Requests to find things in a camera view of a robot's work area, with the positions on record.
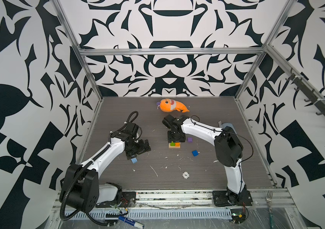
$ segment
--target fork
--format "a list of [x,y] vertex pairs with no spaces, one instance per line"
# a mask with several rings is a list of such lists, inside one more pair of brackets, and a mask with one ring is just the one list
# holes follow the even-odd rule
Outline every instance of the fork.
[[271,227],[271,229],[274,228],[273,213],[272,213],[272,196],[273,196],[273,191],[269,191],[267,193],[267,198],[266,198],[268,207],[270,208],[270,227]]

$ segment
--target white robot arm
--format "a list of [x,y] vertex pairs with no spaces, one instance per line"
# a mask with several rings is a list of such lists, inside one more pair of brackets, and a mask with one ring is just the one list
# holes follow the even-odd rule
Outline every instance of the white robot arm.
[[250,193],[246,190],[241,171],[243,145],[233,128],[208,126],[185,115],[178,118],[168,115],[162,123],[171,129],[168,131],[169,142],[184,142],[185,134],[190,134],[215,146],[217,159],[224,165],[227,176],[227,191],[213,192],[216,206],[243,205],[243,203],[251,205]]
[[[81,164],[72,164],[66,171],[59,201],[62,203],[60,217],[68,220],[77,212],[88,213],[96,204],[107,202],[109,205],[119,204],[122,198],[122,188],[113,183],[99,186],[99,178],[105,168],[116,156],[125,151],[127,159],[135,158],[151,150],[148,140],[139,140],[140,129],[133,121],[138,112],[132,112],[124,126],[110,132],[108,142],[91,158]],[[76,209],[69,216],[64,215],[65,206]]]

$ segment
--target plush fish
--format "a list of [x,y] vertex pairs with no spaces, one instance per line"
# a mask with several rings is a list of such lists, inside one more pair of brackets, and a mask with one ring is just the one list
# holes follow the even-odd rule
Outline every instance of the plush fish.
[[184,113],[189,111],[188,108],[183,103],[180,103],[179,101],[170,98],[165,98],[161,100],[157,108],[159,107],[163,112],[172,112],[174,110],[177,110]]

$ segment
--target black and white patterned wall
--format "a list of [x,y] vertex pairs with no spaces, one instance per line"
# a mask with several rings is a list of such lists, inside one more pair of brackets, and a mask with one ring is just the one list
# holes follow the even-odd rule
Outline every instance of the black and white patterned wall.
[[[274,47],[325,96],[325,0],[299,0]],[[266,55],[240,101],[279,186],[325,229],[325,117],[287,77]]]
[[36,228],[97,97],[48,0],[0,0],[0,228]]
[[[261,47],[285,0],[61,0],[80,47]],[[255,55],[89,56],[103,96],[235,95]]]
[[325,96],[325,0],[299,0],[273,45]]
[[255,54],[88,56],[103,96],[233,96]]
[[81,48],[261,46],[285,2],[61,0]]

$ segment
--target gray wooden tabletop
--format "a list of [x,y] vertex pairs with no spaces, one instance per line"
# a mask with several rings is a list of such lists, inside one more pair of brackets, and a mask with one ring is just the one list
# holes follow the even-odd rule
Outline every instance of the gray wooden tabletop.
[[[140,139],[148,139],[151,151],[137,156],[133,164],[125,153],[118,155],[100,177],[100,184],[113,182],[124,189],[203,189],[226,188],[227,178],[224,166],[217,160],[215,147],[197,137],[192,143],[182,143],[180,149],[169,149],[168,129],[162,124],[163,118],[171,114],[178,117],[181,112],[165,113],[157,109],[156,102],[162,98],[106,97],[95,124],[84,159],[91,157],[106,142],[110,131],[116,131],[132,111],[139,115],[134,121],[143,130]],[[233,97],[176,98],[187,106],[187,116],[196,115],[200,122],[218,126],[218,122],[232,123],[237,134],[252,142]],[[240,139],[244,146],[243,158],[251,155],[249,143]],[[193,150],[199,155],[194,157]],[[266,170],[254,149],[254,155],[242,164],[243,180],[248,188],[270,188]],[[189,173],[184,179],[183,172]]]

